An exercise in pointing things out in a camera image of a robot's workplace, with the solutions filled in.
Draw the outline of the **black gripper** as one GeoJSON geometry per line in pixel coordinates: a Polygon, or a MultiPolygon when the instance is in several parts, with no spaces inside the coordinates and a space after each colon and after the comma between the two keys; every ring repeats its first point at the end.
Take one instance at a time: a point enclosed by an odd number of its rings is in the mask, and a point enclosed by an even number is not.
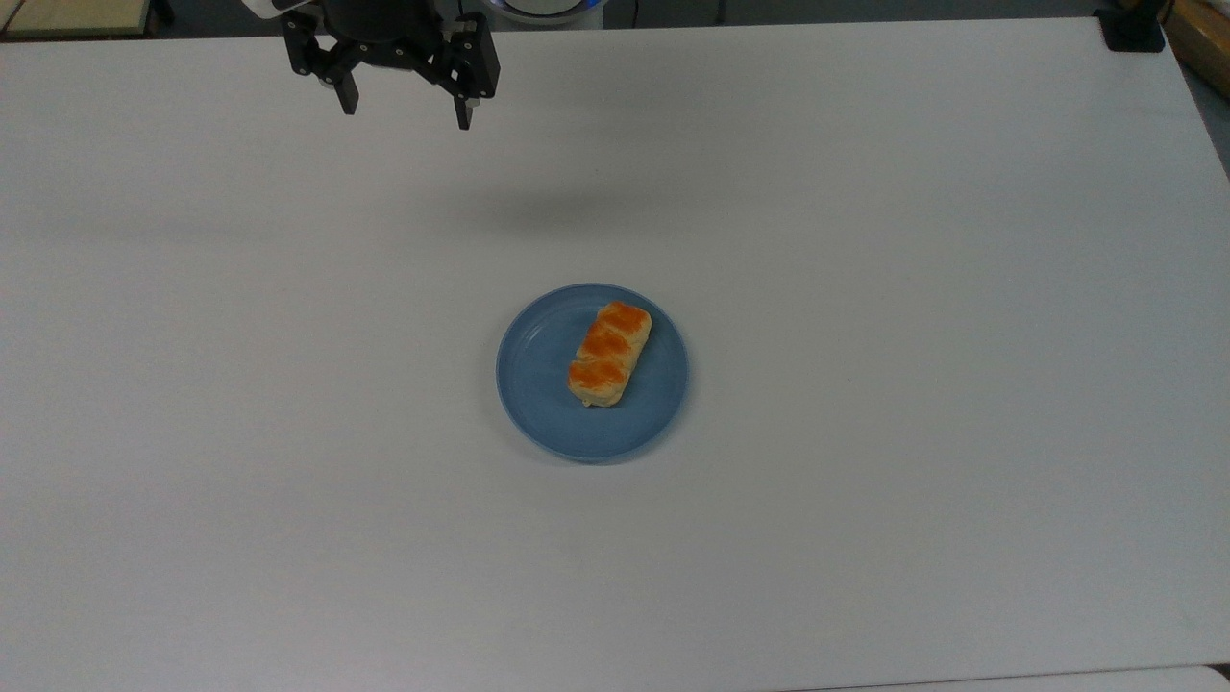
{"type": "Polygon", "coordinates": [[[347,116],[357,112],[360,64],[442,87],[461,132],[470,132],[475,101],[497,92],[501,61],[480,12],[449,18],[434,1],[282,1],[280,29],[293,71],[332,87],[347,116]]]}

